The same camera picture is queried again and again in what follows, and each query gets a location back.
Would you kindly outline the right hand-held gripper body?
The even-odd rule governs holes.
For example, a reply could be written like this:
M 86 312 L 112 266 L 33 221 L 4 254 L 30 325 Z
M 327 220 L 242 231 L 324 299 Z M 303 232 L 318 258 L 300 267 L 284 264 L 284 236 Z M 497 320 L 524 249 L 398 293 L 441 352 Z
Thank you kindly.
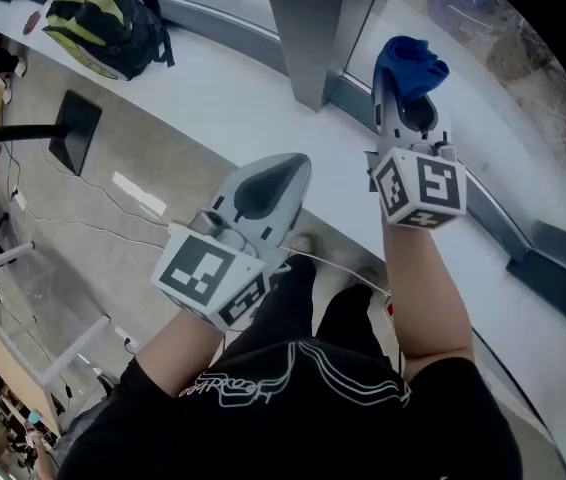
M 466 169 L 446 131 L 381 133 L 366 158 L 369 191 L 387 224 L 438 229 L 466 214 Z

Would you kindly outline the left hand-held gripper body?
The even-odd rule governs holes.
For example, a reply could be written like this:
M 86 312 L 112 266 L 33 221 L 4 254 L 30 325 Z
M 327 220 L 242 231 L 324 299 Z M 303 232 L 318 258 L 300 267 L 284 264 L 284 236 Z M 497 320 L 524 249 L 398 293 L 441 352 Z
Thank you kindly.
M 182 309 L 227 331 L 282 275 L 282 242 L 273 245 L 252 236 L 204 207 L 190 225 L 173 228 L 151 282 Z

